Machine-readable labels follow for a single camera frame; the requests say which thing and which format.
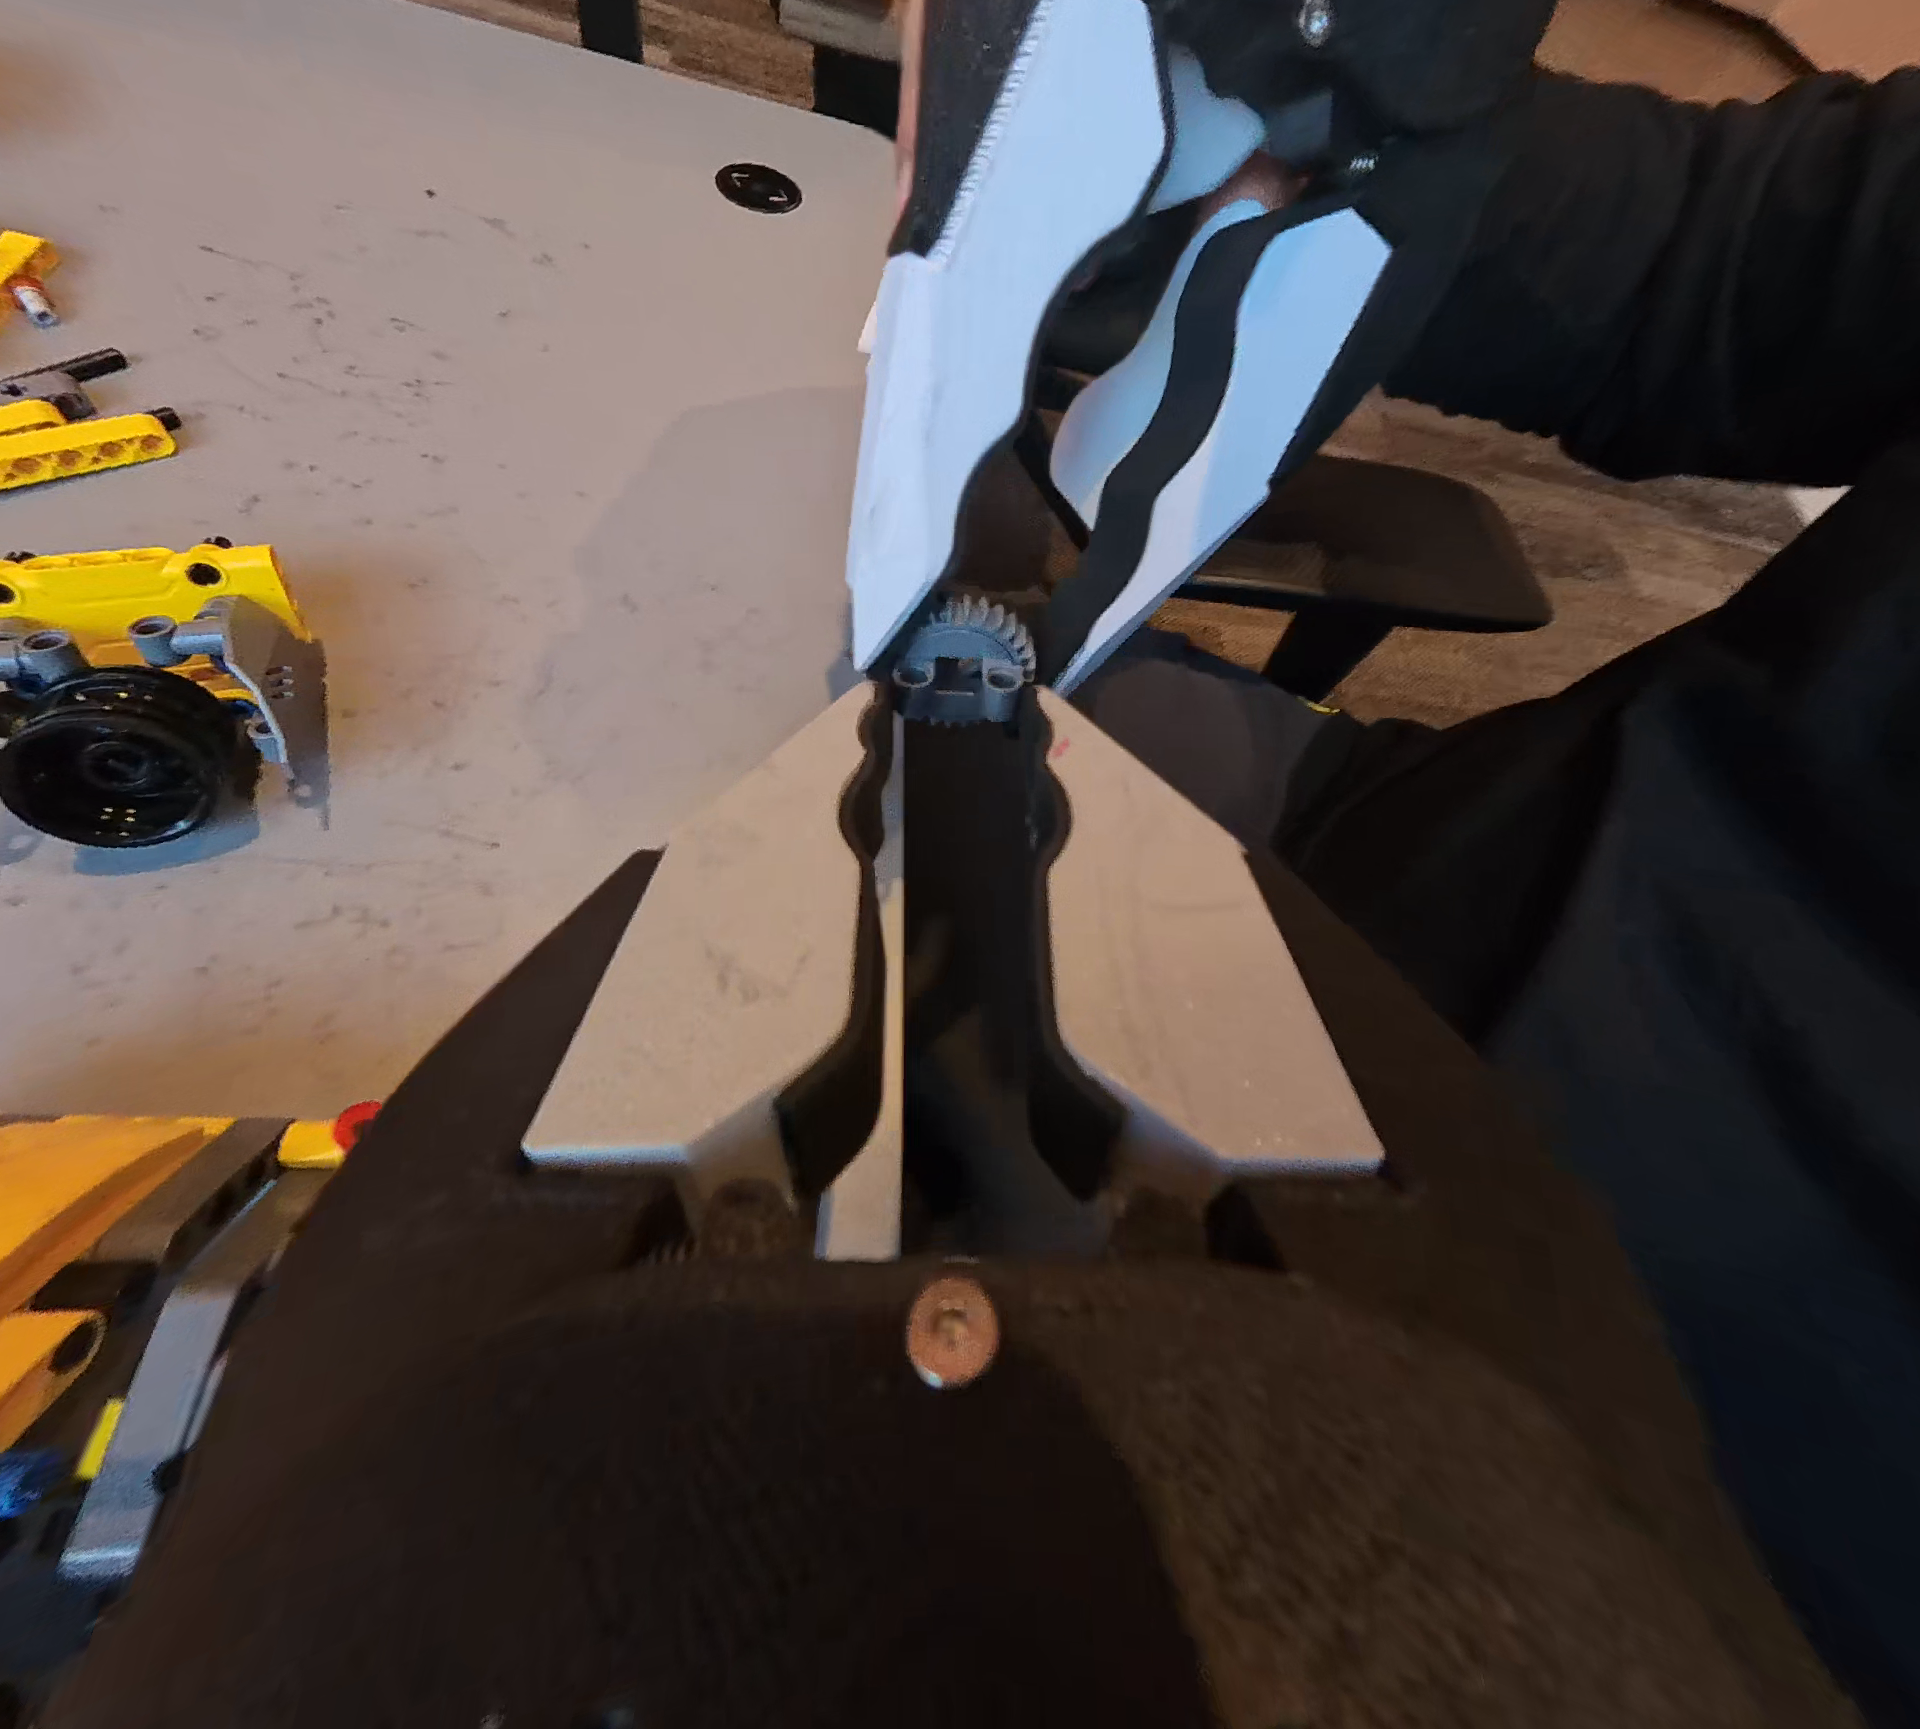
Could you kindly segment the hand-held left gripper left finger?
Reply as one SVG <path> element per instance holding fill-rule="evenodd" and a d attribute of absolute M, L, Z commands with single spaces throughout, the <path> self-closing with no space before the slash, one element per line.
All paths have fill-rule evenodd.
<path fill-rule="evenodd" d="M 904 736 L 860 684 L 673 836 L 523 1138 L 542 1170 L 899 1212 Z"/>

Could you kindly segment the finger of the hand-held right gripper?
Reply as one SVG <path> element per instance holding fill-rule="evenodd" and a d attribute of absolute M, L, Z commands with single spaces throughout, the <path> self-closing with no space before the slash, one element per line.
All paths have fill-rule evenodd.
<path fill-rule="evenodd" d="M 955 559 L 967 488 L 1015 430 L 1057 295 L 1145 204 L 1170 142 L 1145 0 L 1036 0 L 939 234 L 887 260 L 846 544 L 865 671 Z"/>
<path fill-rule="evenodd" d="M 1353 207 L 1216 211 L 1116 368 L 1077 395 L 1048 474 L 1083 523 L 1042 677 L 1069 695 L 1268 498 L 1393 256 Z"/>

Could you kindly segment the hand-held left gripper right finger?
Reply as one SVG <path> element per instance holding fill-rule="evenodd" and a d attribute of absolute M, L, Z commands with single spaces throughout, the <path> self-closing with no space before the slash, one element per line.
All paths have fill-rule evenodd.
<path fill-rule="evenodd" d="M 1357 1183 L 1385 1145 L 1246 852 L 1086 714 L 1034 695 L 1040 1035 L 1034 1136 L 1112 1205 Z"/>

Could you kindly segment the grey toy gear assembly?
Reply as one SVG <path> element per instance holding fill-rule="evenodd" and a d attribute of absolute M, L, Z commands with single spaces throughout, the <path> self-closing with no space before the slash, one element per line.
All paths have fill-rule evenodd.
<path fill-rule="evenodd" d="M 1038 681 L 1038 647 L 1020 614 L 983 594 L 946 594 L 912 629 L 891 671 L 902 721 L 1007 724 Z"/>

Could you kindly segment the person's right forearm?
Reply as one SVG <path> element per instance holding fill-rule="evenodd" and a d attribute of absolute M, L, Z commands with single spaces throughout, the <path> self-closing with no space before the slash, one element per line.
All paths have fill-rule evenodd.
<path fill-rule="evenodd" d="M 1916 69 L 1718 104 L 1540 75 L 1383 392 L 1623 483 L 1902 492 L 1914 514 Z"/>

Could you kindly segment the grey desk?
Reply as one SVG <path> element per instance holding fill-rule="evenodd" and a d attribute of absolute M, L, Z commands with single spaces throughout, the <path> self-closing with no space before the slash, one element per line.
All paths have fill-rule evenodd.
<path fill-rule="evenodd" d="M 804 203 L 726 203 L 760 163 Z M 330 801 L 84 852 L 4 816 L 4 1195 L 391 1092 L 624 852 L 828 704 L 871 132 L 406 0 L 4 0 L 4 227 L 178 452 L 4 553 L 276 548 Z"/>

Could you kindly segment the black mesh office chair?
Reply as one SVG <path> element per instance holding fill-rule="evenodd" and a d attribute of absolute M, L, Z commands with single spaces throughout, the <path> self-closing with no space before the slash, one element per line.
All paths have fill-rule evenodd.
<path fill-rule="evenodd" d="M 1481 488 L 1324 450 L 1154 622 L 1326 704 L 1399 630 L 1530 634 L 1553 619 L 1524 544 Z"/>

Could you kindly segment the person's dark clothed body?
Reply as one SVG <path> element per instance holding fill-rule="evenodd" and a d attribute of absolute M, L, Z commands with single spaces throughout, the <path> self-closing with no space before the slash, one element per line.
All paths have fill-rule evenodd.
<path fill-rule="evenodd" d="M 1148 630 L 1075 704 L 1523 1096 L 1820 1662 L 1916 1725 L 1916 435 L 1718 608 L 1548 697 L 1311 712 Z"/>

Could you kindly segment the grey yellow wheel housing assembly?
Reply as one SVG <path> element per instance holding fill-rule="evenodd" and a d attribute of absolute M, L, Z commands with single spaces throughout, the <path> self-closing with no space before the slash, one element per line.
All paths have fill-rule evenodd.
<path fill-rule="evenodd" d="M 2 562 L 2 801 L 84 852 L 165 850 L 267 775 L 330 801 L 325 642 L 276 547 L 202 540 Z"/>

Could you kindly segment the yellow toy vehicle model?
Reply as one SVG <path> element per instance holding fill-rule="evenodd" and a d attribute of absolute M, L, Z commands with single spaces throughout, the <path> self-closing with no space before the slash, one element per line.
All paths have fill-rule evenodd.
<path fill-rule="evenodd" d="M 328 1118 L 215 1118 L 184 1160 L 81 1223 L 35 1277 L 19 1329 L 53 1330 L 4 1434 L 4 1725 L 27 1725 L 176 1499 L 233 1343 L 382 1099 Z"/>

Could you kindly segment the yellow beam with holes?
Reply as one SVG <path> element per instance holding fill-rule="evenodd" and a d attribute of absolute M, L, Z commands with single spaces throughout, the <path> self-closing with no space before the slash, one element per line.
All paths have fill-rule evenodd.
<path fill-rule="evenodd" d="M 6 401 L 2 492 L 173 458 L 180 450 L 178 429 L 180 415 L 167 406 L 154 415 L 73 421 L 51 398 Z"/>

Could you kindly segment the black grey axle piece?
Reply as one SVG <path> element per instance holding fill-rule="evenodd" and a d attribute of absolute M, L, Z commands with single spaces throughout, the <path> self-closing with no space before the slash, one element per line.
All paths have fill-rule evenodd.
<path fill-rule="evenodd" d="M 117 348 L 86 351 L 55 364 L 2 377 L 2 402 L 40 401 L 53 404 L 68 421 L 95 415 L 86 387 L 102 377 L 125 372 L 130 366 L 126 353 Z"/>

